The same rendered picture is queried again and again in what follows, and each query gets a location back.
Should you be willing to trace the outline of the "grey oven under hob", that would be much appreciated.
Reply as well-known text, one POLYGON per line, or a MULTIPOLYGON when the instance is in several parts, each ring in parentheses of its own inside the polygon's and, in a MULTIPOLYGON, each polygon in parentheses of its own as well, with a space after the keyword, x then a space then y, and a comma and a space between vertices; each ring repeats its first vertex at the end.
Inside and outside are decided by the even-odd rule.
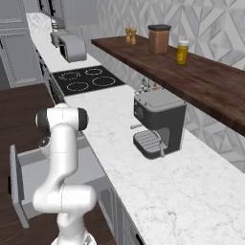
POLYGON ((42 59, 41 56, 38 56, 39 58, 39 66, 40 66, 40 70, 41 70, 41 74, 43 77, 43 80, 46 84, 46 87, 48 88, 53 101, 55 104, 59 104, 59 103, 64 103, 65 100, 60 92, 60 89, 56 83, 56 80, 54 78, 54 76, 50 73, 46 63, 44 62, 44 60, 42 59))

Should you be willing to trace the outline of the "dark grey coffee machine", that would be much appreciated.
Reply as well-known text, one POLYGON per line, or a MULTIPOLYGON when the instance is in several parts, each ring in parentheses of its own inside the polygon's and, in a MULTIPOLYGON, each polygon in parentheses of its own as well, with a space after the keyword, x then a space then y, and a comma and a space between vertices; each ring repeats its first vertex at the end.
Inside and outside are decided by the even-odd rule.
POLYGON ((157 159, 182 146, 187 104, 167 89, 136 92, 134 116, 145 127, 133 144, 147 159, 157 159))

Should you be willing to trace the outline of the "yellow jar with white lid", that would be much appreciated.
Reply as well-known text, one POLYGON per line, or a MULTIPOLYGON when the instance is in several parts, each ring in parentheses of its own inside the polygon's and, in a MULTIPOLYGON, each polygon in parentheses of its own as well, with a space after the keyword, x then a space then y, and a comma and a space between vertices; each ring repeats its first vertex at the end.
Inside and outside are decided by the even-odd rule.
POLYGON ((177 53, 176 53, 176 63, 178 65, 186 65, 189 51, 189 42, 187 40, 179 40, 177 53))

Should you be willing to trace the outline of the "silver hanging utensil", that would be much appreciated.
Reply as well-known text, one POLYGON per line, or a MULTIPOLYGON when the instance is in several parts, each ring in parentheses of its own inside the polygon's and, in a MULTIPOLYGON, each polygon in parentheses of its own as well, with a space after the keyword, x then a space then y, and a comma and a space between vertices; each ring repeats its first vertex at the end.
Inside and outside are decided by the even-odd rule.
POLYGON ((141 88, 142 88, 142 90, 145 91, 145 92, 149 91, 149 90, 150 90, 149 80, 143 78, 143 79, 142 79, 141 88))

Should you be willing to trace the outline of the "grey wall cupboards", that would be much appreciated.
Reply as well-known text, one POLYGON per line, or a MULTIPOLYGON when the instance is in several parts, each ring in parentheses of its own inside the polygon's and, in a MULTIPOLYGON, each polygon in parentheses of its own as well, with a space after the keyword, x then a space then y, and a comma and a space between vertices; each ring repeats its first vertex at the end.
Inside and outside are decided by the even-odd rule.
POLYGON ((39 10, 51 18, 63 19, 61 0, 37 0, 39 10))

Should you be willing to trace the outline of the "tall grey cupboard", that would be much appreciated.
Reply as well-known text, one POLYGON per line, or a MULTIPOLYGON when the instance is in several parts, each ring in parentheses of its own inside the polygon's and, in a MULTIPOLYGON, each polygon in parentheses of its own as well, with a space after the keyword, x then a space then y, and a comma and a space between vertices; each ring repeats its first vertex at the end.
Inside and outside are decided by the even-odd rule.
POLYGON ((11 88, 42 82, 23 0, 0 0, 0 57, 11 88))

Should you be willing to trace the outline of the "grey open drawer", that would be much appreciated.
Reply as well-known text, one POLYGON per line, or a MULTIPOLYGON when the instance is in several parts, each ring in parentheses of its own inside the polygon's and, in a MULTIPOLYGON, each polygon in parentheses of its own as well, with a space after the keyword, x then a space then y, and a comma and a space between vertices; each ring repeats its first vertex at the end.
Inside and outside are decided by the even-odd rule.
MULTIPOLYGON (((33 208, 33 194, 45 181, 49 171, 49 160, 40 148, 17 153, 15 145, 10 147, 11 200, 24 229, 29 228, 29 220, 40 215, 33 208)), ((88 141, 78 137, 78 170, 65 179, 68 185, 89 185, 96 192, 110 187, 99 160, 88 141)))

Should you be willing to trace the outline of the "grey toaster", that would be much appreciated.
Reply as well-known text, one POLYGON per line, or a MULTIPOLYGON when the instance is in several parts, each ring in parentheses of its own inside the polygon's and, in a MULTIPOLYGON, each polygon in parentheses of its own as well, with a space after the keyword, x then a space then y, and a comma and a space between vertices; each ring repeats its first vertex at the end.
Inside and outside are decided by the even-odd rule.
POLYGON ((52 44, 69 63, 87 59, 85 42, 75 34, 59 30, 51 32, 50 37, 52 44))

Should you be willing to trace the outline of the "black hob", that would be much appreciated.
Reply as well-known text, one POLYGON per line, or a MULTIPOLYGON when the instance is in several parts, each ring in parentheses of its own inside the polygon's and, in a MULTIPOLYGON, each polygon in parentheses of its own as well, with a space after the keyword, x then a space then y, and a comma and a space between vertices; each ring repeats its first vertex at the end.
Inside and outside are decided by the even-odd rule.
POLYGON ((122 86, 124 82, 102 65, 56 72, 53 76, 65 96, 122 86))

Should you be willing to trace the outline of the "brown jar with black lid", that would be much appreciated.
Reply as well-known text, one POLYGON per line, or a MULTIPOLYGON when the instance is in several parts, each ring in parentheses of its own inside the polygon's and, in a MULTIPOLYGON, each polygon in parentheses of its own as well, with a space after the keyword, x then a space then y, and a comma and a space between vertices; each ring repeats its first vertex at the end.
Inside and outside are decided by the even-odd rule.
POLYGON ((148 50, 155 55, 167 52, 171 27, 165 24, 148 25, 148 50))

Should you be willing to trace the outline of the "grey cupboard door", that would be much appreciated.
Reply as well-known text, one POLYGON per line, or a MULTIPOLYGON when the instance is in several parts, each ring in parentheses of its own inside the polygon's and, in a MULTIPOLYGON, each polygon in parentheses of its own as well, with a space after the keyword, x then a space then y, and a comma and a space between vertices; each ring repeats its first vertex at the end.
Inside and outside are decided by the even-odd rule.
POLYGON ((99 205, 112 234, 115 233, 115 194, 112 189, 99 193, 99 205))
POLYGON ((119 197, 115 200, 118 245, 145 245, 119 197))

